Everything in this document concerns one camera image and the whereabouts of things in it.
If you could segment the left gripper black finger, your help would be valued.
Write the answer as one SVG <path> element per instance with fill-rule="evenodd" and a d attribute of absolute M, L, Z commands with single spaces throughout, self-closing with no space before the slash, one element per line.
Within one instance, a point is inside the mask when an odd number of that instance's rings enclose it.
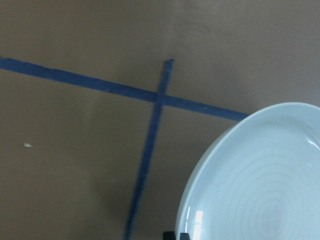
<path fill-rule="evenodd" d="M 163 240 L 175 240 L 175 232 L 174 231 L 164 231 L 162 233 Z"/>

